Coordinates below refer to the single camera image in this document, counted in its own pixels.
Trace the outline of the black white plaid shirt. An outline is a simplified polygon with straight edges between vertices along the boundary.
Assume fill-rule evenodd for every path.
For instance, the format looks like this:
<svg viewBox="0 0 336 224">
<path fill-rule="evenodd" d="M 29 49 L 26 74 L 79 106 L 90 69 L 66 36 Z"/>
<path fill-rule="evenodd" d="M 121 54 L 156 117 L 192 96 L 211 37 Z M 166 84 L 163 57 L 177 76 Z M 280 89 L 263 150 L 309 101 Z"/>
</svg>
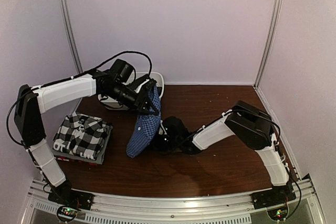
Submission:
<svg viewBox="0 0 336 224">
<path fill-rule="evenodd" d="M 74 112 L 67 115 L 53 139 L 58 153 L 97 161 L 113 126 L 102 118 Z"/>
</svg>

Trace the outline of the aluminium frame post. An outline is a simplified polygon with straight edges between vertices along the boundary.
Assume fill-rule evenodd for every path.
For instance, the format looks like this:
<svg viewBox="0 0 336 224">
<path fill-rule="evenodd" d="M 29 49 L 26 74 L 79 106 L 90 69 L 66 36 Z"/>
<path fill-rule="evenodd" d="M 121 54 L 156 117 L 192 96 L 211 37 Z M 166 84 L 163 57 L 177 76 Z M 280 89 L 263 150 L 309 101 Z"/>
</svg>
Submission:
<svg viewBox="0 0 336 224">
<path fill-rule="evenodd" d="M 274 42 L 274 37 L 275 37 L 276 28 L 277 28 L 277 24 L 278 24 L 280 13 L 281 13 L 282 4 L 283 4 L 283 0 L 274 0 L 274 5 L 272 8 L 272 15 L 271 15 L 271 20 L 269 24 L 266 43 L 264 46 L 261 62 L 259 65 L 255 83 L 254 83 L 255 90 L 259 88 L 262 77 L 266 69 L 267 61 L 270 56 L 270 52 L 272 48 L 272 43 Z"/>
<path fill-rule="evenodd" d="M 79 59 L 78 49 L 77 49 L 77 45 L 76 45 L 76 41 L 74 37 L 73 28 L 71 25 L 68 3 L 67 3 L 67 0 L 59 0 L 59 1 L 60 1 L 60 9 L 61 9 L 64 26 L 65 26 L 66 36 L 67 36 L 68 44 L 70 47 L 70 52 L 71 52 L 71 55 L 72 55 L 72 58 L 75 64 L 75 68 L 76 68 L 77 73 L 82 73 L 83 68 L 82 68 L 81 61 Z"/>
</svg>

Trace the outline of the right aluminium frame post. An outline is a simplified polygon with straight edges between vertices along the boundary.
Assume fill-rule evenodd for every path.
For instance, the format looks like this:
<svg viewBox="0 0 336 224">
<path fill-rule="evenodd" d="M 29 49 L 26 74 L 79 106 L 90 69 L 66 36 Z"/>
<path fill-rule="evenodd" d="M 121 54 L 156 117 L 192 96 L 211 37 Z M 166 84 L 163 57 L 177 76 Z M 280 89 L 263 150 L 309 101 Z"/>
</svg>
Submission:
<svg viewBox="0 0 336 224">
<path fill-rule="evenodd" d="M 277 28 L 277 24 L 278 24 L 280 13 L 281 13 L 282 4 L 283 4 L 283 0 L 274 0 L 274 5 L 272 8 L 272 15 L 271 15 L 271 20 L 269 24 L 266 43 L 264 46 L 261 62 L 259 65 L 255 83 L 254 83 L 255 90 L 259 88 L 262 77 L 266 69 L 267 61 L 270 56 L 270 52 L 272 48 L 272 43 L 274 42 L 274 37 L 275 37 L 276 28 Z"/>
</svg>

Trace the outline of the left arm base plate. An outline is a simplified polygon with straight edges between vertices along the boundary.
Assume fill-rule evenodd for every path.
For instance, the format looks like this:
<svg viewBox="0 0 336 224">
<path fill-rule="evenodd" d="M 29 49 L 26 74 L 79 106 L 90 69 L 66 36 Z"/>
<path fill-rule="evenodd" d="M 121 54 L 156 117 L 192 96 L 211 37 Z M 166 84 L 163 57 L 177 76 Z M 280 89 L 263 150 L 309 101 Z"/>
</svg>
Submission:
<svg viewBox="0 0 336 224">
<path fill-rule="evenodd" d="M 72 190 L 70 192 L 70 196 L 66 200 L 59 198 L 55 193 L 49 193 L 48 195 L 49 201 L 65 206 L 70 206 L 71 208 L 83 209 L 83 210 L 91 209 L 93 198 L 94 195 L 91 193 L 76 190 Z"/>
</svg>

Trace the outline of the blue checked long sleeve shirt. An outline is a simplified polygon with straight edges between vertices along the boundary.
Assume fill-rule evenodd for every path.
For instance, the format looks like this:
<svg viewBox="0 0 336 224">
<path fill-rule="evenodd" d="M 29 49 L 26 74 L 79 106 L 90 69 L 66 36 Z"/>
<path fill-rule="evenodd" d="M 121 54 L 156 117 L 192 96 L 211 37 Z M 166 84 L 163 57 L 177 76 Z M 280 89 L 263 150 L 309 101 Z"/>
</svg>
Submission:
<svg viewBox="0 0 336 224">
<path fill-rule="evenodd" d="M 139 115 L 134 131 L 127 144 L 126 154 L 130 158 L 140 155 L 151 143 L 161 123 L 161 100 L 157 86 L 149 91 L 150 101 L 158 110 L 158 115 Z"/>
</svg>

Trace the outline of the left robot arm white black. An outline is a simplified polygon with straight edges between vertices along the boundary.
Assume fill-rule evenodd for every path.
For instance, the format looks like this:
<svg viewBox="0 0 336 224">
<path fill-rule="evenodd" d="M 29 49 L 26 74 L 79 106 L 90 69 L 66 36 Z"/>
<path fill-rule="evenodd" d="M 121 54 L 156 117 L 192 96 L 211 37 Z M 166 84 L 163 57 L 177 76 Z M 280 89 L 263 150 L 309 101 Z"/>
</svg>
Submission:
<svg viewBox="0 0 336 224">
<path fill-rule="evenodd" d="M 156 81 L 145 74 L 126 84 L 134 67 L 117 59 L 110 69 L 90 69 L 74 77 L 65 78 L 42 86 L 19 88 L 17 101 L 12 105 L 14 123 L 22 137 L 23 146 L 51 186 L 51 193 L 64 205 L 71 205 L 76 197 L 71 182 L 66 178 L 51 148 L 41 115 L 67 102 L 94 95 L 107 95 L 138 115 L 160 116 L 160 106 L 152 100 Z"/>
</svg>

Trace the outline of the left aluminium frame post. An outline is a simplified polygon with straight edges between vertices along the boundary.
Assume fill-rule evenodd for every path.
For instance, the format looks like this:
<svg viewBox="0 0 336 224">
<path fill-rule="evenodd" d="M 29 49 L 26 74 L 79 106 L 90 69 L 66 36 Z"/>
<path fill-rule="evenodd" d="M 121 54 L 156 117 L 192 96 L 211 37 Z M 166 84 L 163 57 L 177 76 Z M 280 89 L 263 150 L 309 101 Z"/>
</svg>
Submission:
<svg viewBox="0 0 336 224">
<path fill-rule="evenodd" d="M 78 49 L 77 49 L 77 45 L 76 45 L 76 41 L 74 37 L 73 28 L 71 25 L 68 3 L 67 3 L 67 0 L 59 0 L 59 1 L 60 1 L 60 9 L 61 9 L 64 26 L 65 26 L 66 36 L 67 36 L 68 44 L 70 47 L 70 52 L 71 52 L 71 55 L 72 55 L 72 58 L 75 64 L 75 68 L 76 68 L 77 73 L 82 73 L 83 68 L 82 68 L 81 61 L 79 59 Z"/>
</svg>

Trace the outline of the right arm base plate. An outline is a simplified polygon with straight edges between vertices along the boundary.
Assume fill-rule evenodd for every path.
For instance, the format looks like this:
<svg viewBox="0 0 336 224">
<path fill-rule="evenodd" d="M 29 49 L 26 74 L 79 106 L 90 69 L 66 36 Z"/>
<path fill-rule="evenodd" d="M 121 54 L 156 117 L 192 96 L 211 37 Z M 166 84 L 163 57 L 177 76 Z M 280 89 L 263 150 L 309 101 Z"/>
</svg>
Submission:
<svg viewBox="0 0 336 224">
<path fill-rule="evenodd" d="M 261 209 L 285 204 L 288 201 L 295 200 L 296 194 L 293 189 L 272 188 L 252 193 L 251 198 L 254 209 Z"/>
</svg>

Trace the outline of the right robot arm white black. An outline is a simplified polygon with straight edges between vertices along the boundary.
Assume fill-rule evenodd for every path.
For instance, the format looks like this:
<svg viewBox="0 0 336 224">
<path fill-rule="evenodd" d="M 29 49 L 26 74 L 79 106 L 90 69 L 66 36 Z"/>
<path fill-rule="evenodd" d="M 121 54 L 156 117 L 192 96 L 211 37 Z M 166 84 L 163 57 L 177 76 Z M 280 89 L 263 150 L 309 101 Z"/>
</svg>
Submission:
<svg viewBox="0 0 336 224">
<path fill-rule="evenodd" d="M 190 132 L 179 118 L 166 118 L 161 122 L 151 146 L 161 155 L 176 151 L 196 155 L 235 135 L 261 158 L 272 184 L 269 199 L 279 204 L 293 196 L 294 191 L 286 156 L 279 146 L 280 131 L 274 130 L 277 127 L 268 113 L 239 100 L 219 118 L 195 132 Z"/>
</svg>

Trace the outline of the white plastic tub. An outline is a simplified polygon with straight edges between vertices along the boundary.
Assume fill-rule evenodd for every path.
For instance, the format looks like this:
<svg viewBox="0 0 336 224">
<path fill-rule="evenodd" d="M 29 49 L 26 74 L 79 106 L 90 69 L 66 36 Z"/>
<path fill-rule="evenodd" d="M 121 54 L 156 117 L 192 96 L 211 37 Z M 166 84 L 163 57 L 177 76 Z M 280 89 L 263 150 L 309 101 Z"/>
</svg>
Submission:
<svg viewBox="0 0 336 224">
<path fill-rule="evenodd" d="M 129 79 L 124 84 L 128 85 L 131 84 L 134 80 L 138 79 L 145 75 L 146 72 L 136 72 L 131 73 Z M 151 72 L 150 77 L 156 81 L 156 86 L 158 88 L 159 98 L 162 99 L 164 93 L 164 78 L 158 72 Z M 115 110 L 115 111 L 127 111 L 129 108 L 125 105 L 118 103 L 116 100 L 106 96 L 106 95 L 98 95 L 98 101 L 108 110 Z"/>
</svg>

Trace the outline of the black patterned shirt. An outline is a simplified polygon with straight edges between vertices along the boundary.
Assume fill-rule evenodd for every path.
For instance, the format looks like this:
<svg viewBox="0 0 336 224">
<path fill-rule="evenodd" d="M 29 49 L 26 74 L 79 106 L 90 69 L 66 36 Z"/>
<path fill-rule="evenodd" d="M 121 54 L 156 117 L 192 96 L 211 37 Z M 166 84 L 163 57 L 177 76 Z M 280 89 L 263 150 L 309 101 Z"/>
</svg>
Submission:
<svg viewBox="0 0 336 224">
<path fill-rule="evenodd" d="M 146 82 L 148 78 L 149 76 L 147 74 L 140 76 L 137 79 L 135 79 L 133 82 L 128 84 L 128 87 L 131 90 L 136 90 L 142 83 Z"/>
</svg>

